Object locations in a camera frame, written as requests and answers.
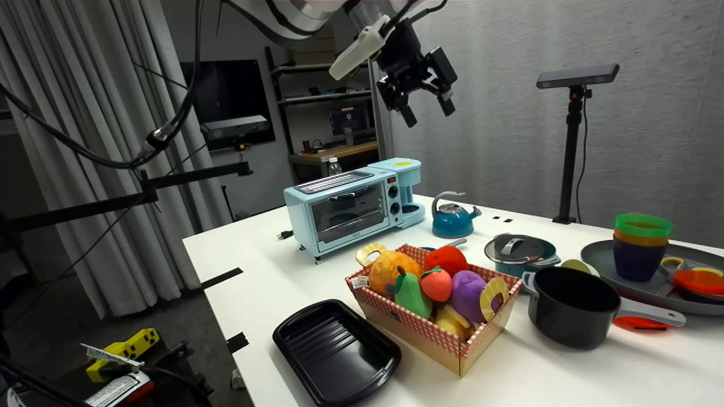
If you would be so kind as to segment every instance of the toaster oven door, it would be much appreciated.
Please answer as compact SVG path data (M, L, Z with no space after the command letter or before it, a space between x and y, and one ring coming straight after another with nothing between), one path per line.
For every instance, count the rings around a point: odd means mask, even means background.
M372 229L384 222L383 188L377 183L345 190L327 201L314 203L314 223L319 242L336 242L351 233Z

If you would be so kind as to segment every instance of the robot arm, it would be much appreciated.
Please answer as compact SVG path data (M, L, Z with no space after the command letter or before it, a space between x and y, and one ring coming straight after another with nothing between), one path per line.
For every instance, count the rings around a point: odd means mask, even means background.
M331 77L340 82L360 62L375 60L384 71L377 90L388 108L398 111L407 126L417 125L409 108L409 92L415 90L432 92L445 114L454 111L450 99L457 82L454 67L441 48L424 53L411 27L415 19L441 8L445 1L441 0L436 6L407 18L419 0L406 0L398 12L392 0L228 0L276 41L305 41L345 8L360 27L360 33L331 66Z

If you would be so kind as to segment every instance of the computer screen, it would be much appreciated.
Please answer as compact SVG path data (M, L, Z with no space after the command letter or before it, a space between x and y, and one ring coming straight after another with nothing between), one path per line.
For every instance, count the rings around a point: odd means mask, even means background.
M190 84L195 62L182 62L183 77ZM199 121L230 120L245 114L270 117L270 103L263 85L259 60L202 60L196 71L196 114ZM250 134L245 143L270 143L273 140L272 126L259 134Z

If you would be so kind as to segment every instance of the black baking dish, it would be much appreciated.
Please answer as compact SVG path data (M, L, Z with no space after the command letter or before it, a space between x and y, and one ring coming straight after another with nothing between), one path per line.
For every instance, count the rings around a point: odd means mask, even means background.
M341 300L287 317L273 343L316 405L351 405L388 383L401 348Z

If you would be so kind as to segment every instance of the yellow tool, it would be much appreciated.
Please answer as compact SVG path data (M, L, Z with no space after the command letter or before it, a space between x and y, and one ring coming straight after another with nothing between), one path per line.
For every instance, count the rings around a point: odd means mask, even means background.
M161 342L158 329L155 328L142 328L139 329L134 336L130 336L126 342L113 342L109 343L104 351L113 352L113 355L123 355L130 360L139 360L141 355L144 355L149 348L155 348ZM104 378L104 368L109 365L109 361L104 360L96 360L88 368L87 376L90 382L109 382L109 378Z

